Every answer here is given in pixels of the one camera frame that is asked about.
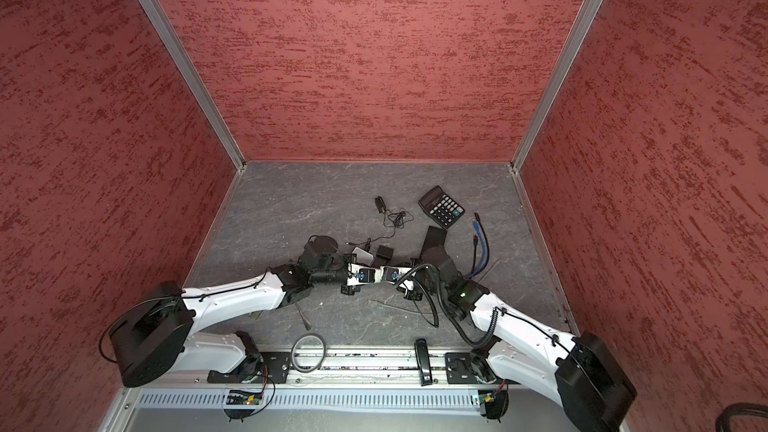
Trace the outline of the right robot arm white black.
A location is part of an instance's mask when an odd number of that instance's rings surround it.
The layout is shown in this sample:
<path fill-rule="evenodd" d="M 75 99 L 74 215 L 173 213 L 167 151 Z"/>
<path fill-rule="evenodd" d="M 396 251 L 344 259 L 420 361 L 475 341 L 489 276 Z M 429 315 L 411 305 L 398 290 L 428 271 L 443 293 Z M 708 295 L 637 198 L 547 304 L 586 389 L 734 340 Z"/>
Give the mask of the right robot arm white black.
<path fill-rule="evenodd" d="M 580 431 L 620 431 L 637 389 L 606 343 L 549 327 L 505 303 L 447 262 L 422 263 L 397 275 L 437 304 L 462 340 L 487 348 L 486 363 L 499 379 L 527 387 L 561 406 Z"/>

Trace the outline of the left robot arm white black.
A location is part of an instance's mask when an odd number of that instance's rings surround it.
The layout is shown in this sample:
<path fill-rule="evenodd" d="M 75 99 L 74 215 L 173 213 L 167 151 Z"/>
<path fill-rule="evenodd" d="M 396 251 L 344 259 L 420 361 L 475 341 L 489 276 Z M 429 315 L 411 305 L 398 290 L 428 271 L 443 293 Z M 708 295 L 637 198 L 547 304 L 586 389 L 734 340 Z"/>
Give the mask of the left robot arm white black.
<path fill-rule="evenodd" d="M 242 331 L 214 334 L 212 327 L 296 304 L 320 283 L 345 284 L 355 259 L 353 253 L 340 252 L 335 239 L 313 235 L 298 260 L 252 278 L 198 288 L 163 282 L 104 330 L 97 349 L 118 367 L 128 388 L 183 371 L 248 377 L 258 357 L 251 336 Z"/>

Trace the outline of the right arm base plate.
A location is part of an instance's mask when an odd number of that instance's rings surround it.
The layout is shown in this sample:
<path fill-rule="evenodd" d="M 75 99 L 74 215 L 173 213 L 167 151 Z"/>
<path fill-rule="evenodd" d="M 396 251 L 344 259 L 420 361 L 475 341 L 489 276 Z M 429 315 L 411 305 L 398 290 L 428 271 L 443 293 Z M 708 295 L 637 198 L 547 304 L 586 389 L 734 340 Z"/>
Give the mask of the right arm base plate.
<path fill-rule="evenodd" d="M 446 353 L 445 372 L 451 385 L 491 385 L 498 382 L 486 359 L 474 352 Z"/>

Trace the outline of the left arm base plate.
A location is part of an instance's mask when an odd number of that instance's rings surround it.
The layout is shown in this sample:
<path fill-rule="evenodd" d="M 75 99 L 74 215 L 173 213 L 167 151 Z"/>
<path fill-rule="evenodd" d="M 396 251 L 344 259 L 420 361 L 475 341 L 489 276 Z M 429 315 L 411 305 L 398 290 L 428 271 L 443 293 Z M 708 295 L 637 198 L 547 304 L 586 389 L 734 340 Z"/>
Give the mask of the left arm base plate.
<path fill-rule="evenodd" d="M 249 355 L 230 372 L 211 370 L 208 373 L 207 382 L 210 384 L 260 384 L 262 387 L 270 382 L 284 384 L 290 366 L 290 357 L 287 352 Z"/>

